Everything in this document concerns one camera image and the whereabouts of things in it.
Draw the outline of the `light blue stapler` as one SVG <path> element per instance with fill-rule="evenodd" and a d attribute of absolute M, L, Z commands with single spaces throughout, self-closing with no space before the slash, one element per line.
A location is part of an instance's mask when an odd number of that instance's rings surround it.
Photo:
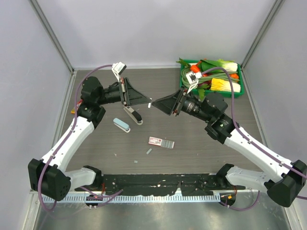
<path fill-rule="evenodd" d="M 120 128 L 124 132 L 126 132 L 126 133 L 130 132 L 130 126 L 127 123 L 123 122 L 122 120 L 120 120 L 118 118 L 114 118 L 113 123 L 114 123 L 115 126 Z"/>

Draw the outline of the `red white staple box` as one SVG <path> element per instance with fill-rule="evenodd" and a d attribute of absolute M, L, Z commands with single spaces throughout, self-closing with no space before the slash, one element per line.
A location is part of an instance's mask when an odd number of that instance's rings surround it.
<path fill-rule="evenodd" d="M 173 149 L 175 142 L 170 141 L 170 140 L 166 140 L 166 139 L 161 139 L 161 138 L 149 137 L 148 144 L 159 146 L 159 147 L 162 147 L 162 148 Z"/>

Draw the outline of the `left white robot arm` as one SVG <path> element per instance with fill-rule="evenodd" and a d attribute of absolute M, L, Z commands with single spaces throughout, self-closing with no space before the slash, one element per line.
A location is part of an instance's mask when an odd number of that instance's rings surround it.
<path fill-rule="evenodd" d="M 31 188 L 41 196 L 61 201 L 69 191 L 86 186 L 97 191 L 102 185 L 101 170 L 84 166 L 67 172 L 67 166 L 84 140 L 97 128 L 106 111 L 105 104 L 121 102 L 124 106 L 147 104 L 151 99 L 122 78 L 103 88 L 98 78 L 91 76 L 82 82 L 82 103 L 64 135 L 40 160 L 28 164 Z"/>

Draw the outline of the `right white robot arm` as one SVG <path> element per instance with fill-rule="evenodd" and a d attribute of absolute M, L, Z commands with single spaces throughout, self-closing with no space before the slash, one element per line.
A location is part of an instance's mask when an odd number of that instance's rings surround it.
<path fill-rule="evenodd" d="M 241 153 L 261 169 L 256 172 L 225 164 L 217 173 L 220 188 L 244 186 L 266 193 L 283 207 L 290 207 L 305 186 L 307 165 L 301 160 L 291 161 L 254 139 L 225 113 L 228 105 L 220 93 L 209 93 L 200 102 L 180 88 L 174 94 L 155 100 L 152 106 L 167 115 L 184 112 L 206 122 L 205 131 L 212 139 Z"/>

